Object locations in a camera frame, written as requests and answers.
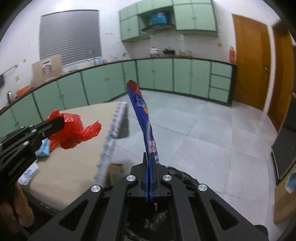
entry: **blue snack package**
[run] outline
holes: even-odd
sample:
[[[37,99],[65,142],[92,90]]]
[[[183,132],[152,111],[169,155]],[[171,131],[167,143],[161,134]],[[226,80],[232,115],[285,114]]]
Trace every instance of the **blue snack package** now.
[[[42,140],[42,145],[36,152],[37,156],[49,156],[49,146],[50,146],[50,140],[45,138]]]
[[[152,160],[159,163],[156,143],[152,133],[152,127],[149,121],[147,105],[142,97],[139,86],[134,81],[130,80],[127,84],[128,95],[131,99],[133,108],[141,126],[144,143],[146,148],[146,176],[145,176],[145,198],[148,201],[153,200],[153,175],[152,175]]]

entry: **white wall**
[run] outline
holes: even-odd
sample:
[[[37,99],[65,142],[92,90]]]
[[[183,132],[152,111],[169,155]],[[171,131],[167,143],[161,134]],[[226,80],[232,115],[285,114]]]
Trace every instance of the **white wall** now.
[[[100,10],[102,55],[109,60],[109,55],[120,57],[123,52],[128,52],[131,58],[147,57],[149,49],[154,46],[160,50],[166,47],[176,51],[191,50],[197,57],[228,61],[230,46],[236,49],[232,13],[260,21],[268,25],[269,29],[279,19],[263,0],[214,0],[218,38],[183,36],[176,31],[168,31],[153,35],[149,40],[123,44],[120,41],[118,11],[134,2],[137,0],[33,0],[13,21],[0,42],[0,73],[19,64],[18,68],[5,74],[6,84],[0,90],[0,107],[6,104],[8,91],[15,93],[17,89],[30,84],[31,64],[39,61],[39,24],[40,16],[44,14],[71,9]],[[15,81],[16,75],[20,76],[19,81]],[[267,99],[271,97],[273,83],[272,67]]]

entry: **orange fire extinguisher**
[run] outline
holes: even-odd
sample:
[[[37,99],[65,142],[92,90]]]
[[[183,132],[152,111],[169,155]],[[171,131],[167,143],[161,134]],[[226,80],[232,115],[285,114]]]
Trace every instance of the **orange fire extinguisher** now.
[[[235,50],[233,47],[230,47],[229,49],[229,62],[234,64],[234,58],[235,58]]]

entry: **metal bolt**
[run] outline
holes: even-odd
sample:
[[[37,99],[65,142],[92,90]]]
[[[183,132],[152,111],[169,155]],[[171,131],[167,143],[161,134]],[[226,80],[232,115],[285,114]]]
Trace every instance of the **metal bolt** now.
[[[101,190],[101,187],[99,185],[94,185],[91,187],[92,192],[99,192]]]
[[[136,179],[136,177],[134,175],[129,175],[126,177],[126,179],[129,181],[129,182],[132,182]]]
[[[170,181],[171,179],[172,179],[171,175],[164,175],[163,176],[163,180],[165,180],[165,181]]]
[[[205,184],[199,184],[197,188],[200,191],[206,191],[207,190],[207,185],[205,185]]]

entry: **red plastic bag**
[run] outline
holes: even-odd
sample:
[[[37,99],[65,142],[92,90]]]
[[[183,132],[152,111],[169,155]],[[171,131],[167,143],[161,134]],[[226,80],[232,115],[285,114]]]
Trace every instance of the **red plastic bag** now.
[[[79,143],[96,137],[101,130],[102,125],[98,121],[83,128],[79,115],[68,113],[61,114],[58,110],[53,110],[46,121],[50,121],[57,116],[61,116],[65,119],[65,126],[62,130],[51,135],[49,139],[59,142],[63,149],[74,148]]]

